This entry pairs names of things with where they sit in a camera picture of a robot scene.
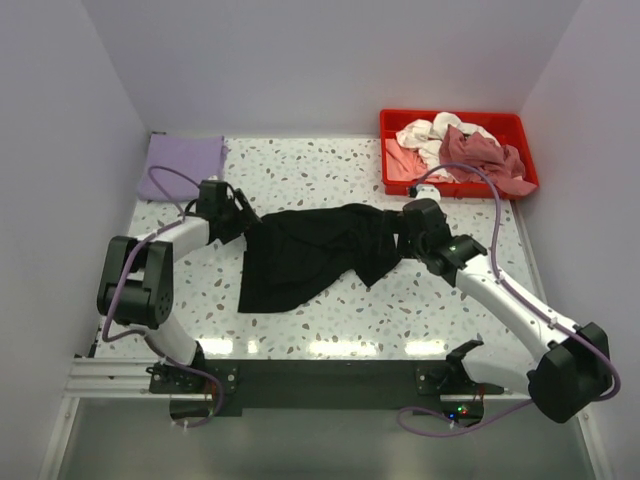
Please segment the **black t shirt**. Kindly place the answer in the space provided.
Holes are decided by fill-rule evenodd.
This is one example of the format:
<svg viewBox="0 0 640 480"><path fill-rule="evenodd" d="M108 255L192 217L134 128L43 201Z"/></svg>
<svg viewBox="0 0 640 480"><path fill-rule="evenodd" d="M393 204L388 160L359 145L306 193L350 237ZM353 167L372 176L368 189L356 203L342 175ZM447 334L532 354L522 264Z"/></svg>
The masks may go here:
<svg viewBox="0 0 640 480"><path fill-rule="evenodd" d="M374 285L401 261L393 222L365 204L264 216L245 233L238 311L293 310L350 270Z"/></svg>

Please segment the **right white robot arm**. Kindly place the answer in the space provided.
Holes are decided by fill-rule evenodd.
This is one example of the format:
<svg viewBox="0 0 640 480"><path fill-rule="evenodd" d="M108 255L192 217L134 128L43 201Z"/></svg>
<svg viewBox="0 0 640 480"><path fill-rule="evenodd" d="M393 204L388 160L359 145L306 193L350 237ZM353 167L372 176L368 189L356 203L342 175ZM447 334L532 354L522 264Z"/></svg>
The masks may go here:
<svg viewBox="0 0 640 480"><path fill-rule="evenodd" d="M518 379L503 367L467 359L481 344L470 340L446 357L445 379L452 390L466 393L478 383L524 389L538 410L556 423L619 392L621 381L610 359L606 332L595 323L579 325L515 282L498 265L493 248L451 232L436 201L409 202L399 225L403 252L486 308L516 336L535 364Z"/></svg>

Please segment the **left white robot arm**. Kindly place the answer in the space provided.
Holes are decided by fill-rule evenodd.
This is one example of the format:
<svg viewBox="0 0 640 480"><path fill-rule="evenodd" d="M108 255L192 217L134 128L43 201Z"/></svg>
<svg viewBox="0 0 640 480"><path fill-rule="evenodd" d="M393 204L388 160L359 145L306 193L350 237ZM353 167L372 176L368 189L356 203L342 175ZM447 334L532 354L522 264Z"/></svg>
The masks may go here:
<svg viewBox="0 0 640 480"><path fill-rule="evenodd" d="M259 223L242 190L220 180L205 180L198 197L178 208L175 221L136 237L115 236L108 244L97 293L104 317L101 340L141 338L185 392L207 380L202 349L172 313L174 264L216 241L227 244Z"/></svg>

